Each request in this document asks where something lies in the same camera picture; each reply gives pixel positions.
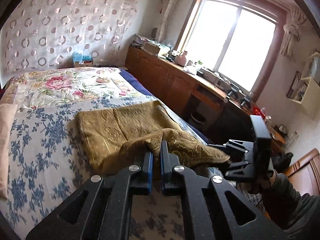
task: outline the floral bedspread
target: floral bedspread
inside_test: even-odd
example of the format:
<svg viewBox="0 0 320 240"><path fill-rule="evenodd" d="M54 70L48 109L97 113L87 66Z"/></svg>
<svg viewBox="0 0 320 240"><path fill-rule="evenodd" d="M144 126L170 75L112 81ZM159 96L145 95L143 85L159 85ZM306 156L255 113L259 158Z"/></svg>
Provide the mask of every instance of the floral bedspread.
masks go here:
<svg viewBox="0 0 320 240"><path fill-rule="evenodd" d="M51 77L37 82L48 82L47 86L51 87L47 91L72 87L74 83L65 82L69 79L63 80L65 75L62 79L54 79L58 82L48 82ZM76 90L71 88L70 91L74 93ZM85 102L24 109L15 115L10 136L9 197L6 201L0 200L0 211L21 239L25 239L35 225L92 175L74 121L76 113L153 100L157 99L150 96L110 99L109 95L105 95ZM164 108L183 130L203 142L182 119L166 106ZM155 187L150 196L135 196L130 239L182 240L183 234L178 197L163 197Z"/></svg>
<svg viewBox="0 0 320 240"><path fill-rule="evenodd" d="M135 97L135 90L120 69L78 67L23 73L10 79L0 104L29 108L57 106L88 99Z"/></svg>

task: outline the window pane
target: window pane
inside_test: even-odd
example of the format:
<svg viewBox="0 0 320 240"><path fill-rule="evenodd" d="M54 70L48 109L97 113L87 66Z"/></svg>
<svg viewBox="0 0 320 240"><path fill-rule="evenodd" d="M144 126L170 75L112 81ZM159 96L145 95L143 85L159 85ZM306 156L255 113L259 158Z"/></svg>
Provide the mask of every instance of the window pane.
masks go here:
<svg viewBox="0 0 320 240"><path fill-rule="evenodd" d="M242 10L219 72L250 91L266 59L275 28L274 23Z"/></svg>
<svg viewBox="0 0 320 240"><path fill-rule="evenodd" d="M203 3L186 51L188 59L201 60L212 69L236 20L237 7L206 0Z"/></svg>

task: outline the human hand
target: human hand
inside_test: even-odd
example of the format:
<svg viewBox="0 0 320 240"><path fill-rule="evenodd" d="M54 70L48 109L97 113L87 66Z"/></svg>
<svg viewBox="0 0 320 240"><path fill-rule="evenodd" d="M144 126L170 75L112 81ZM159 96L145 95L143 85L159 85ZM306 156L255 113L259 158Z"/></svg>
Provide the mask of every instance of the human hand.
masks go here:
<svg viewBox="0 0 320 240"><path fill-rule="evenodd" d="M272 187L276 180L276 170L272 171L272 175L268 178L258 178L255 183L243 183L243 188L249 193L249 194L258 194L262 189L268 189Z"/></svg>

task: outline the brown window frame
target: brown window frame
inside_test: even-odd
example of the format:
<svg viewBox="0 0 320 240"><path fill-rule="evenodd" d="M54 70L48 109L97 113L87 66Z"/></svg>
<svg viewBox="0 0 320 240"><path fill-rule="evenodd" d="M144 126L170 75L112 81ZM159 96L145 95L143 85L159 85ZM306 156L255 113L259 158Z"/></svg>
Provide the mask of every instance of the brown window frame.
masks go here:
<svg viewBox="0 0 320 240"><path fill-rule="evenodd" d="M196 24L197 17L200 12L200 5L202 0L193 0L187 18L182 26L180 35L178 37L177 43L174 47L177 51L182 51L193 31L193 28ZM222 0L221 2L232 2L234 0ZM284 36L283 25L286 23L287 12L282 8L276 6L275 4L266 1L266 0L237 0L237 4L241 6L245 6L249 9L250 12L253 12L261 17L261 14L269 16L273 18L276 22L276 28L273 36L273 40L271 42L269 51L266 56L266 60L263 64L263 67L260 71L260 74L257 78L260 79L259 83L257 84L254 90L253 101L256 102L262 93L267 81L271 75L273 67L276 63L277 57L279 55L279 51L281 49L281 44Z"/></svg>

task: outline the navy blue sheet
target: navy blue sheet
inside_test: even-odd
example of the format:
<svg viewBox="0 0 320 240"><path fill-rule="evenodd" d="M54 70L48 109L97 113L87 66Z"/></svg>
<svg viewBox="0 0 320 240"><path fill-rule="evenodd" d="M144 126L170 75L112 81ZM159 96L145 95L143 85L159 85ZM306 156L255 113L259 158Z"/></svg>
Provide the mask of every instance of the navy blue sheet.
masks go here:
<svg viewBox="0 0 320 240"><path fill-rule="evenodd" d="M153 96L148 90L146 90L140 83L139 81L132 76L129 72L125 71L125 70L121 70L120 75L123 76L123 78L125 80L127 80L129 82L130 85L132 85L136 90L138 90L140 93L146 95L146 96ZM202 133L200 133L196 128L194 128L193 126L191 126L190 124L188 124L190 126L190 128L197 134L200 136L200 138L202 140L204 140L206 143L209 144L209 140L207 139L206 136L204 136Z"/></svg>

